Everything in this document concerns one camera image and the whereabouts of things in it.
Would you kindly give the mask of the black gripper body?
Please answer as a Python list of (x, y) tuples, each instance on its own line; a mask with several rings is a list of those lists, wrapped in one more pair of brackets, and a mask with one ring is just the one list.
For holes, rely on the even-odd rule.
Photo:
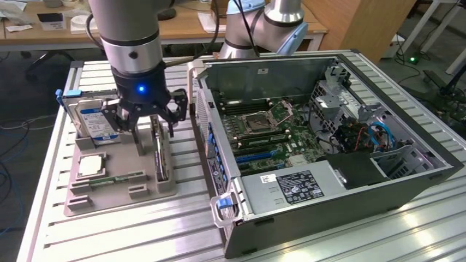
[(164, 108), (171, 100), (171, 94), (166, 85), (166, 65), (159, 64), (154, 69), (143, 73), (120, 72), (111, 68), (118, 87), (120, 106), (126, 110), (134, 107)]

